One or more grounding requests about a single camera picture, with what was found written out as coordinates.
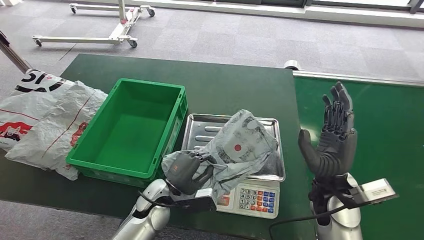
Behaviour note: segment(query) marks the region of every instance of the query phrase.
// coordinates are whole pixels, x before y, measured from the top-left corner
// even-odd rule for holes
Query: scale keypad
[[[273,214],[275,201],[275,192],[241,188],[238,208]]]

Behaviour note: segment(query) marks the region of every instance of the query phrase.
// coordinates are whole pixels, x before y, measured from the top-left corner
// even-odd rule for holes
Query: plastic bag
[[[207,153],[216,163],[206,160],[200,164],[193,179],[212,165],[213,175],[202,186],[212,188],[216,199],[228,194],[247,176],[262,169],[270,156],[277,153],[278,141],[264,125],[247,110],[234,114],[218,134],[201,150],[176,151],[163,157],[165,175],[172,163],[189,152]]]
[[[0,103],[0,148],[18,143],[74,83],[29,69],[9,97]]]
[[[76,81],[5,157],[76,180],[78,171],[66,163],[66,157],[107,96]]]

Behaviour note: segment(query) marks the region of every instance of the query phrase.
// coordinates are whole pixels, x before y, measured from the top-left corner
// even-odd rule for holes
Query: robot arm
[[[324,124],[316,148],[308,130],[299,132],[298,145],[309,170],[315,175],[309,193],[320,240],[362,240],[361,212],[358,207],[397,197],[385,178],[358,186],[348,173],[357,147],[352,98],[341,82],[327,95]],[[333,214],[330,211],[340,210]]]
[[[202,161],[213,161],[201,152],[188,152],[175,160],[167,179],[156,179],[140,193],[128,217],[112,240],[151,240],[170,219],[170,207],[189,211],[216,210],[212,189],[198,190],[212,176],[212,166],[193,179]]]
[[[170,190],[163,179],[156,179],[144,191],[146,198],[156,201],[161,197],[169,197]],[[131,213],[119,226],[112,240],[149,240],[156,232],[162,230],[171,215],[169,207],[153,206],[139,196]]]

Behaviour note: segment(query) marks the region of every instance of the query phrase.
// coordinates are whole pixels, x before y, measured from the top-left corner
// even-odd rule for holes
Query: black cable
[[[140,194],[140,196],[142,198],[144,198],[144,200],[146,200],[147,202],[151,203],[153,206],[159,206],[159,207],[163,207],[163,208],[183,208],[183,209],[187,209],[190,206],[189,205],[177,205],[177,204],[165,204],[165,203],[159,203],[159,202],[155,202],[153,200],[150,200],[148,197],[146,197],[146,195],[144,195],[141,191],[138,191],[138,194]]]
[[[335,214],[335,213],[340,212],[341,210],[346,209],[346,208],[347,208],[347,206],[343,205],[343,206],[339,206],[339,207],[337,207],[337,208],[335,208],[331,211],[326,211],[326,212],[316,214],[316,215],[302,216],[302,217],[297,217],[297,218],[290,218],[290,219],[286,219],[286,220],[276,221],[276,222],[272,223],[271,225],[269,225],[269,227],[268,227],[269,237],[271,238],[271,240],[274,240],[273,234],[271,233],[271,228],[273,228],[274,226],[277,226],[277,225],[280,225],[280,224],[291,223],[291,222],[300,222],[300,221],[305,221],[305,220],[318,219],[318,218],[326,217],[328,215]]]

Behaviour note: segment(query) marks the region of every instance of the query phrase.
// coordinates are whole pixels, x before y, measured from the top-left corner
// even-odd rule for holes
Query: green table
[[[310,214],[307,168],[297,147],[300,129],[291,70],[80,54],[62,74],[106,93],[119,78],[183,85],[188,113],[232,115],[248,109],[279,121],[286,180],[280,185],[277,219]],[[181,148],[184,129],[174,150]],[[91,214],[126,217],[137,188],[80,176],[69,181],[54,172],[0,159],[0,199]],[[172,209],[170,224],[251,239],[267,239],[274,220],[222,213],[186,214]],[[311,222],[274,229],[280,239],[314,239]]]
[[[359,183],[387,178],[400,195],[361,209],[364,239],[424,239],[422,83],[392,84],[307,72],[295,72],[293,81],[292,72],[284,69],[85,54],[80,54],[62,77],[105,92],[119,78],[181,84],[186,86],[190,113],[230,115],[246,108],[258,117],[277,118],[287,173],[280,185],[278,219],[310,214],[307,193],[311,175],[298,150],[297,134],[301,124],[318,135],[324,110],[321,96],[342,80],[353,98],[358,130],[351,173]],[[176,150],[182,136],[180,132]],[[137,189],[131,186],[84,176],[71,182],[55,172],[4,157],[0,157],[0,189],[2,200],[114,217],[124,217],[137,197]],[[174,226],[252,239],[267,239],[267,226],[272,222],[219,212],[187,215],[173,209],[171,215]],[[274,234],[279,239],[315,239],[312,221],[276,227]]]

